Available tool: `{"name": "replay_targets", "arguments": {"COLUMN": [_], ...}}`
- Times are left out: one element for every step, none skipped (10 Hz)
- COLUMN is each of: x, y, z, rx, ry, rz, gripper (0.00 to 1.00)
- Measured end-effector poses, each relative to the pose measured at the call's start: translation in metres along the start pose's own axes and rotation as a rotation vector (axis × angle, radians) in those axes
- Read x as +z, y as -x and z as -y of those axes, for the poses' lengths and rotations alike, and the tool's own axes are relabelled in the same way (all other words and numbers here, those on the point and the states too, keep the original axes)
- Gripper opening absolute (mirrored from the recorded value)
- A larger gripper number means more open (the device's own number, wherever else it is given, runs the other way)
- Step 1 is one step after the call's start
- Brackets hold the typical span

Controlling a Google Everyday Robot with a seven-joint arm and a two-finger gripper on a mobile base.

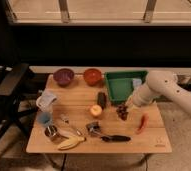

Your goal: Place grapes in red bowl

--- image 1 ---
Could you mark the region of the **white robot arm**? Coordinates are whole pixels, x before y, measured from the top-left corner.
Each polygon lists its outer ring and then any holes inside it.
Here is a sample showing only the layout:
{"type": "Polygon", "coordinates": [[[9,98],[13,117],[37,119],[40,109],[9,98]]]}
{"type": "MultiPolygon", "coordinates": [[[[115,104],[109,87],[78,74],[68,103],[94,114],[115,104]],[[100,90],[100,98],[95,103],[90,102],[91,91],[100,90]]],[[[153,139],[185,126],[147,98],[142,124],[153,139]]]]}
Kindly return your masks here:
{"type": "Polygon", "coordinates": [[[180,87],[177,82],[178,77],[172,71],[149,71],[145,82],[133,91],[125,105],[146,106],[163,95],[191,116],[191,92],[180,87]]]}

